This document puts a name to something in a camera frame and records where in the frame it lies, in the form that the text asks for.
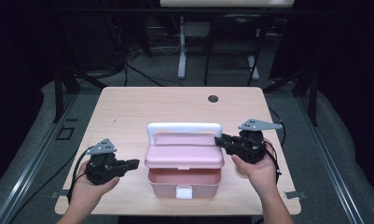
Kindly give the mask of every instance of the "wooden tabletop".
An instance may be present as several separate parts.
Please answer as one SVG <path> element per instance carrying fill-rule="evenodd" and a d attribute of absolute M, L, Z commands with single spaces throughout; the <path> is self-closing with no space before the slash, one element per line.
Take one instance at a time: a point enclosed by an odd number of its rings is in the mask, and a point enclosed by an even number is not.
<path fill-rule="evenodd" d="M 218 97 L 216 103 L 208 100 Z M 251 87 L 108 87 L 100 96 L 82 139 L 76 158 L 88 147 L 109 138 L 117 147 L 118 160 L 140 160 L 137 170 L 120 178 L 119 184 L 105 194 L 93 214 L 131 216 L 225 216 L 260 215 L 260 200 L 246 176 L 240 175 L 224 152 L 222 179 L 214 198 L 182 200 L 158 197 L 148 181 L 144 165 L 151 122 L 211 122 L 223 127 L 223 133 L 238 135 L 238 125 L 254 118 L 272 122 L 263 92 Z M 278 182 L 281 195 L 295 187 L 285 162 L 277 133 L 263 131 L 277 151 L 282 171 Z M 71 185 L 74 161 L 64 183 Z M 291 214 L 300 212 L 298 200 L 284 198 Z M 66 197 L 60 197 L 55 210 L 63 214 Z"/>
<path fill-rule="evenodd" d="M 294 0 L 160 0 L 162 7 L 292 7 Z"/>

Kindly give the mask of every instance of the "white handle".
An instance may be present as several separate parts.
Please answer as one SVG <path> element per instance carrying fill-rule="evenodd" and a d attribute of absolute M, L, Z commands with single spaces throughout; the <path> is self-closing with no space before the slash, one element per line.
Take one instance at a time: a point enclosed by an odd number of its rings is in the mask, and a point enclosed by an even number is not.
<path fill-rule="evenodd" d="M 157 130 L 169 131 L 173 133 L 198 133 L 202 131 L 212 131 L 215 137 L 222 136 L 222 126 L 217 123 L 150 123 L 146 127 L 148 133 L 149 145 L 155 145 L 154 132 Z"/>

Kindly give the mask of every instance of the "light wood surface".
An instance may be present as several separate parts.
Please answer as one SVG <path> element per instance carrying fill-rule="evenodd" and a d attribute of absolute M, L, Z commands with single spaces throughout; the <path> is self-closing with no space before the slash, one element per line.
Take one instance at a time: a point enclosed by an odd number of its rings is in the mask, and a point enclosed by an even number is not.
<path fill-rule="evenodd" d="M 292 7 L 294 0 L 160 0 L 162 7 Z"/>
<path fill-rule="evenodd" d="M 208 101 L 216 95 L 218 102 Z M 140 160 L 137 170 L 120 178 L 119 184 L 105 194 L 93 214 L 131 216 L 222 216 L 262 214 L 260 200 L 248 179 L 239 175 L 229 155 L 223 150 L 225 165 L 214 198 L 181 200 L 158 197 L 148 181 L 144 165 L 148 148 L 146 126 L 151 122 L 213 122 L 223 133 L 238 135 L 238 125 L 254 118 L 272 122 L 262 90 L 239 87 L 126 87 L 105 88 L 82 139 L 77 158 L 88 147 L 108 137 L 118 148 L 118 160 Z M 263 131 L 278 154 L 282 171 L 278 187 L 281 195 L 294 191 L 294 184 L 277 133 Z M 76 161 L 65 181 L 69 189 Z M 298 200 L 284 202 L 291 214 L 300 212 Z M 60 197 L 55 210 L 63 214 L 66 197 Z"/>

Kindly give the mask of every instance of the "hand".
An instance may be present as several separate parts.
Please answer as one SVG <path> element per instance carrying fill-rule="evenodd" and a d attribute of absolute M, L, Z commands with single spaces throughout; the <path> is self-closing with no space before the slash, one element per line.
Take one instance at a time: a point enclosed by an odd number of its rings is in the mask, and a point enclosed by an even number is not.
<path fill-rule="evenodd" d="M 266 143 L 266 149 L 273 154 L 273 148 Z M 273 161 L 268 155 L 265 155 L 262 161 L 251 164 L 243 161 L 237 155 L 232 155 L 233 162 L 248 175 L 251 185 L 259 196 L 272 194 L 277 191 L 276 169 Z"/>
<path fill-rule="evenodd" d="M 273 154 L 273 147 L 266 144 L 266 149 Z M 285 204 L 277 190 L 276 168 L 268 155 L 255 164 L 247 163 L 237 155 L 232 155 L 233 162 L 248 175 L 251 185 L 256 190 L 261 202 L 266 224 L 293 224 Z"/>
<path fill-rule="evenodd" d="M 87 163 L 85 161 L 79 167 L 77 176 L 80 178 L 74 184 L 70 205 L 59 223 L 81 223 L 90 215 L 102 196 L 119 182 L 119 177 L 116 176 L 103 185 L 94 185 L 85 175 Z"/>

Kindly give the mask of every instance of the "pink plastic box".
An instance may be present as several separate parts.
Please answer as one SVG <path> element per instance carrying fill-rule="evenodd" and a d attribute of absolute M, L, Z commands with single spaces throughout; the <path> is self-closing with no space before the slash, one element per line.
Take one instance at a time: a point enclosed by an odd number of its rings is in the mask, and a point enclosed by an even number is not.
<path fill-rule="evenodd" d="M 151 123 L 145 166 L 158 196 L 191 199 L 214 197 L 224 165 L 215 136 L 222 127 L 215 123 Z"/>

